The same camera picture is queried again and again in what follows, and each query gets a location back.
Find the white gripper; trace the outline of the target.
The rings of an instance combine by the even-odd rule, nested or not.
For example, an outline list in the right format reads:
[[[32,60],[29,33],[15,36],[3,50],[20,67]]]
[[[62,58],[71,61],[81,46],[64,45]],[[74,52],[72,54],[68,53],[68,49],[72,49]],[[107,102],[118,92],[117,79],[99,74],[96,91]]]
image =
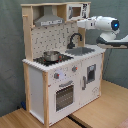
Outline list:
[[[91,17],[77,22],[77,26],[87,30],[95,29],[96,18]]]

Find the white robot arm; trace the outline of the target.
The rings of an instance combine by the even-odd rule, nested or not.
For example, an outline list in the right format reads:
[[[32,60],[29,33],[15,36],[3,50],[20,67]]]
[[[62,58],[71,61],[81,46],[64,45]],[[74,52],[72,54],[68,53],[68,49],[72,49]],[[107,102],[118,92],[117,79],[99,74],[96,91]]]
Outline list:
[[[128,49],[128,35],[120,40],[116,40],[119,33],[119,21],[112,17],[93,16],[77,22],[77,26],[87,30],[102,30],[96,39],[99,47],[104,49]]]

